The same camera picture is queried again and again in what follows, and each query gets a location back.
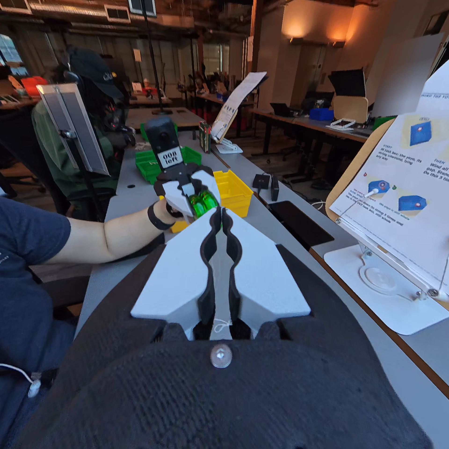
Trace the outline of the person's left forearm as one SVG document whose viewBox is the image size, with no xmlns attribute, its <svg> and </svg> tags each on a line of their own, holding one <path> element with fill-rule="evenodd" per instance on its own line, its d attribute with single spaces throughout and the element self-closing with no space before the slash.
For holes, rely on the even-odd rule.
<svg viewBox="0 0 449 449">
<path fill-rule="evenodd" d="M 68 219 L 70 235 L 58 254 L 43 264 L 103 264 L 131 255 L 163 233 L 155 227 L 148 210 L 115 218 L 106 223 Z"/>
</svg>

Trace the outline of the operator in navy shirt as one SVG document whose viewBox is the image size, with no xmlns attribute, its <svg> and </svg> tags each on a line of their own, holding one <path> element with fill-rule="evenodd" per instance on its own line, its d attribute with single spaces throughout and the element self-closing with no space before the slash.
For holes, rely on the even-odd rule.
<svg viewBox="0 0 449 449">
<path fill-rule="evenodd" d="M 76 327 L 54 319 L 53 300 L 31 266 L 58 254 L 69 218 L 1 198 L 1 448 L 13 448 L 42 404 L 74 340 Z"/>
</svg>

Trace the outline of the instruction sheet on wooden stand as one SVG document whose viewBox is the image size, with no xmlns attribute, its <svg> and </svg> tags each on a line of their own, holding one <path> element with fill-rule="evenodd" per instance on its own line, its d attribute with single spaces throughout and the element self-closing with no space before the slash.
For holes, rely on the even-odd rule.
<svg viewBox="0 0 449 449">
<path fill-rule="evenodd" d="M 326 211 L 357 244 L 326 264 L 393 332 L 448 319 L 448 61 L 414 112 L 385 123 L 340 179 Z"/>
<path fill-rule="evenodd" d="M 234 121 L 237 131 L 241 131 L 242 107 L 248 95 L 257 90 L 268 78 L 267 72 L 250 72 L 230 94 L 210 128 L 210 138 L 216 143 L 216 149 L 221 154 L 240 154 L 243 151 L 226 138 Z"/>
</svg>

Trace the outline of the wooden board with black flap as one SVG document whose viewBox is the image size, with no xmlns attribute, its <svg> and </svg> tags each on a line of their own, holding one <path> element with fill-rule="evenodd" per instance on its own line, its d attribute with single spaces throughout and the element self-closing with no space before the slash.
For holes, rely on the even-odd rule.
<svg viewBox="0 0 449 449">
<path fill-rule="evenodd" d="M 334 118 L 365 123 L 369 101 L 363 68 L 332 71 L 328 79 L 334 88 Z"/>
</svg>

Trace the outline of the person's left hand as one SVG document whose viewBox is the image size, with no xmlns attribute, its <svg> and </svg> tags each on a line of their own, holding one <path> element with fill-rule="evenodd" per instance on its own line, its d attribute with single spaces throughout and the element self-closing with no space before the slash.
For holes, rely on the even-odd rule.
<svg viewBox="0 0 449 449">
<path fill-rule="evenodd" d="M 156 218 L 169 227 L 173 226 L 177 221 L 184 220 L 183 214 L 173 208 L 165 198 L 160 199 L 157 203 L 155 203 L 153 210 Z"/>
</svg>

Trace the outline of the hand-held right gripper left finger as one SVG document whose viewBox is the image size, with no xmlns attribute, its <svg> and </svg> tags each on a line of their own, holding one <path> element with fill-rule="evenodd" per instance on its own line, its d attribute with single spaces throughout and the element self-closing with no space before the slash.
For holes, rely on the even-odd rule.
<svg viewBox="0 0 449 449">
<path fill-rule="evenodd" d="M 210 260 L 217 251 L 221 207 L 208 211 L 172 238 L 143 287 L 131 316 L 179 324 L 188 340 L 194 327 L 215 317 L 215 287 Z"/>
</svg>

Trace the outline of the red tool case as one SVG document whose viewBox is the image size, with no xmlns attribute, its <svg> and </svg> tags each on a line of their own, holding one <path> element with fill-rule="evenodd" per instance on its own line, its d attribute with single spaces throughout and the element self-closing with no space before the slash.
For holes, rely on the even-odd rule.
<svg viewBox="0 0 449 449">
<path fill-rule="evenodd" d="M 37 86 L 48 85 L 48 81 L 40 76 L 22 78 L 20 80 L 26 93 L 30 97 L 39 97 L 40 92 Z"/>
</svg>

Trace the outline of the yellow plastic bin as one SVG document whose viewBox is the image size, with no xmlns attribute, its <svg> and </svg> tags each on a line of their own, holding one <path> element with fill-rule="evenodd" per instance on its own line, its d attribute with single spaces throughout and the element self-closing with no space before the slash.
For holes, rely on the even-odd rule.
<svg viewBox="0 0 449 449">
<path fill-rule="evenodd" d="M 158 196 L 163 196 L 163 183 L 179 181 L 184 193 L 188 197 L 193 195 L 194 187 L 191 183 L 191 175 L 198 170 L 205 170 L 210 174 L 212 174 L 211 172 L 214 173 L 221 195 L 221 207 L 231 210 L 239 217 L 244 218 L 247 216 L 253 191 L 232 171 L 212 171 L 210 167 L 195 163 L 179 164 L 157 176 L 157 180 L 154 183 L 155 193 Z"/>
</svg>

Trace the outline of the black desk mat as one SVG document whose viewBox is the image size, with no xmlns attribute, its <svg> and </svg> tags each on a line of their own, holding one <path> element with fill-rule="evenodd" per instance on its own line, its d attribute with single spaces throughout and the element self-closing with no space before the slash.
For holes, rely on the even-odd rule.
<svg viewBox="0 0 449 449">
<path fill-rule="evenodd" d="M 290 201 L 270 204 L 268 209 L 307 251 L 313 246 L 334 241 L 328 232 Z"/>
</svg>

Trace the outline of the light panel on tall stand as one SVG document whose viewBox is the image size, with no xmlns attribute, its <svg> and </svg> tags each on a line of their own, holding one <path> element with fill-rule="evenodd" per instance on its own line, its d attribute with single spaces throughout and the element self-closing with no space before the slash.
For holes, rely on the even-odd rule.
<svg viewBox="0 0 449 449">
<path fill-rule="evenodd" d="M 161 95 L 161 89 L 160 89 L 160 84 L 159 84 L 159 78 L 158 78 L 158 73 L 157 73 L 157 68 L 156 68 L 156 62 L 155 62 L 155 57 L 154 57 L 154 48 L 153 48 L 153 43 L 152 43 L 152 36 L 151 36 L 151 30 L 149 27 L 149 19 L 148 19 L 148 13 L 147 13 L 147 8 L 146 8 L 146 3 L 145 0 L 140 0 L 138 1 L 140 4 L 139 8 L 134 8 L 133 6 L 133 1 L 128 1 L 129 3 L 129 8 L 130 10 L 140 10 L 141 14 L 144 18 L 144 22 L 145 22 L 145 28 L 146 28 L 146 32 L 147 32 L 147 40 L 148 40 L 148 46 L 149 46 L 149 53 L 150 53 L 150 59 L 151 59 L 151 63 L 152 63 L 152 67 L 153 67 L 153 72 L 154 72 L 154 81 L 155 81 L 155 87 L 156 87 L 156 91 L 157 91 L 157 95 L 158 95 L 158 101 L 159 101 L 159 111 L 154 111 L 153 115 L 160 115 L 160 116 L 169 116 L 172 114 L 172 112 L 168 109 L 165 109 L 163 106 L 163 102 L 162 102 L 162 95 Z"/>
</svg>

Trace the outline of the black office chair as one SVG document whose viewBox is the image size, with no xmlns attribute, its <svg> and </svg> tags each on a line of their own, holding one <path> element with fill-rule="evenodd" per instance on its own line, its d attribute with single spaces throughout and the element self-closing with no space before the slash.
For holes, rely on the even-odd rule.
<svg viewBox="0 0 449 449">
<path fill-rule="evenodd" d="M 39 179 L 51 194 L 57 213 L 65 215 L 70 202 L 55 183 L 44 158 L 33 128 L 32 109 L 32 105 L 1 109 L 0 143 Z"/>
</svg>

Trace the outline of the silver ceiling duct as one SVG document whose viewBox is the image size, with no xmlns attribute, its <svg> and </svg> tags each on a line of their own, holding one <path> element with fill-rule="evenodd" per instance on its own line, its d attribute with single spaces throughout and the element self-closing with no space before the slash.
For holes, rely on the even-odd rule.
<svg viewBox="0 0 449 449">
<path fill-rule="evenodd" d="M 144 17 L 126 1 L 1 1 L 1 13 L 66 22 L 143 26 Z"/>
</svg>

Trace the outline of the green yoyo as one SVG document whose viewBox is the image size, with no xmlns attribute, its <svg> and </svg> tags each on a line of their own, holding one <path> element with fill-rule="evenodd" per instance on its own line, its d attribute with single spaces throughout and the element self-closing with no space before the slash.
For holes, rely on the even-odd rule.
<svg viewBox="0 0 449 449">
<path fill-rule="evenodd" d="M 198 194 L 188 197 L 189 203 L 194 213 L 194 218 L 198 219 L 204 216 L 211 209 L 219 206 L 219 201 L 209 190 L 202 190 Z"/>
</svg>

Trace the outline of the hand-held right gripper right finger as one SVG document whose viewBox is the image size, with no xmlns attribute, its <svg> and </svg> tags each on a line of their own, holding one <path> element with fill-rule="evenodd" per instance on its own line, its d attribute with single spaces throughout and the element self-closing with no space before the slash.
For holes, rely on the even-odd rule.
<svg viewBox="0 0 449 449">
<path fill-rule="evenodd" d="M 233 261 L 228 289 L 232 335 L 255 338 L 266 322 L 310 315 L 311 308 L 274 241 L 228 209 L 224 233 Z"/>
</svg>

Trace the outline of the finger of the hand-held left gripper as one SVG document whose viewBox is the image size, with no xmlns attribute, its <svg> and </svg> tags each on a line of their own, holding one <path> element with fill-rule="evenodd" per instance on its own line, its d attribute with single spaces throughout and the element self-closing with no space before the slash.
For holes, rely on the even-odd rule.
<svg viewBox="0 0 449 449">
<path fill-rule="evenodd" d="M 191 175 L 191 183 L 194 187 L 194 194 L 200 196 L 203 192 L 208 192 L 215 200 L 217 206 L 221 206 L 221 195 L 216 183 L 214 173 L 198 170 Z"/>
<path fill-rule="evenodd" d="M 178 221 L 183 219 L 190 224 L 193 223 L 194 211 L 179 181 L 165 182 L 162 184 L 162 188 L 168 213 Z"/>
</svg>

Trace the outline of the small dark carton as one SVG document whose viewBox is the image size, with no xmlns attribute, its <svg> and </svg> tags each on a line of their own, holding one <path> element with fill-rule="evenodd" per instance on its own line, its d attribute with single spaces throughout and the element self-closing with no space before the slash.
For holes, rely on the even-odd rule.
<svg viewBox="0 0 449 449">
<path fill-rule="evenodd" d="M 204 120 L 199 122 L 199 145 L 205 154 L 210 154 L 211 126 Z"/>
</svg>

